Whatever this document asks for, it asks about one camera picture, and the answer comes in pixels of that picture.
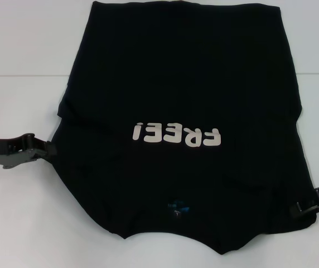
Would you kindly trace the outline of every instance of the white background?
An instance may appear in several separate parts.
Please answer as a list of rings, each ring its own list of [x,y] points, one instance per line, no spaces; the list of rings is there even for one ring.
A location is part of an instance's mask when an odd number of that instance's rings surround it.
[[[280,6],[282,11],[303,105],[298,128],[318,187],[319,1],[258,2]],[[43,140],[52,138],[59,124],[57,106],[91,3],[0,0],[0,138],[28,132]],[[221,256],[174,234],[138,234],[123,240],[89,218],[50,164],[39,160],[12,170],[0,166],[0,267],[319,267],[319,214],[317,223],[306,230],[261,235],[241,250]]]

